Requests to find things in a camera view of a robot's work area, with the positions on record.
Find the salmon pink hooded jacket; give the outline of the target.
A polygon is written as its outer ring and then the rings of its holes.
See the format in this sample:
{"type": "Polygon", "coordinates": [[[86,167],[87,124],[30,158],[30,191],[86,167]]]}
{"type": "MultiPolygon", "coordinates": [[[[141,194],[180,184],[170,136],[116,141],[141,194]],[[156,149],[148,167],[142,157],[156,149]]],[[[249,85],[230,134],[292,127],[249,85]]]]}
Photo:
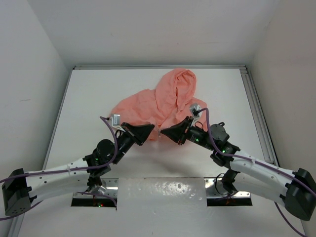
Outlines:
{"type": "Polygon", "coordinates": [[[176,68],[165,74],[155,89],[145,89],[121,100],[112,110],[120,121],[131,125],[153,124],[148,140],[158,140],[158,132],[178,124],[191,115],[190,105],[202,108],[207,104],[194,97],[196,75],[187,69],[176,68]]]}

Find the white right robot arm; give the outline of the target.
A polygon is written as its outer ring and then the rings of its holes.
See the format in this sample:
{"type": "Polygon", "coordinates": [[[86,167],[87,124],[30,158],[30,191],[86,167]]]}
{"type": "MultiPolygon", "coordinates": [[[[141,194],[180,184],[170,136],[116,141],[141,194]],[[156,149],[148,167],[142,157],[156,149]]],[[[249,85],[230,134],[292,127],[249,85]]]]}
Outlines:
{"type": "Polygon", "coordinates": [[[250,192],[272,200],[293,216],[309,221],[316,207],[316,182],[309,171],[297,171],[274,166],[248,155],[229,142],[224,123],[211,125],[207,131],[195,126],[193,117],[163,129],[165,135],[178,145],[191,141],[211,150],[211,159],[227,168],[221,179],[228,193],[250,192]]]}

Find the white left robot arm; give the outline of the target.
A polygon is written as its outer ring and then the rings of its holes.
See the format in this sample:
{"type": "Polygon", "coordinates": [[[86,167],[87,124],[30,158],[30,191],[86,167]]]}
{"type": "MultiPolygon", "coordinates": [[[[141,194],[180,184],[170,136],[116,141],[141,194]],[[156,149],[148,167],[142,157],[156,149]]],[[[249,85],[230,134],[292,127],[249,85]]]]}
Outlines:
{"type": "Polygon", "coordinates": [[[59,167],[41,170],[14,170],[1,180],[5,219],[29,211],[45,199],[74,192],[90,192],[102,185],[101,176],[111,164],[118,164],[134,145],[142,146],[154,129],[153,124],[121,124],[123,131],[113,141],[101,140],[93,152],[59,167]]]}

